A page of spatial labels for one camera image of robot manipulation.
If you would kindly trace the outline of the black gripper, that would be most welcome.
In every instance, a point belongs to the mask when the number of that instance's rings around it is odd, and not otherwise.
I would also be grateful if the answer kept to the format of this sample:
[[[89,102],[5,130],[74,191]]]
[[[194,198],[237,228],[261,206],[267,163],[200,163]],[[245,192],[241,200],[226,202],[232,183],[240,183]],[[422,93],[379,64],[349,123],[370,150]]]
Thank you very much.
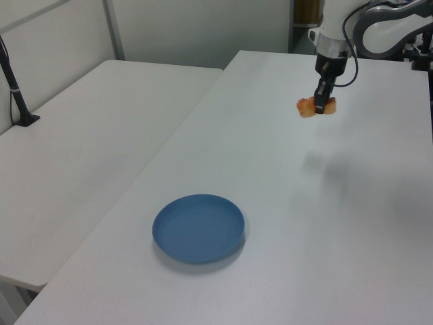
[[[315,112],[317,114],[324,113],[325,105],[334,90],[335,80],[344,74],[347,61],[348,58],[329,58],[320,53],[317,54],[315,70],[322,78],[314,92]]]

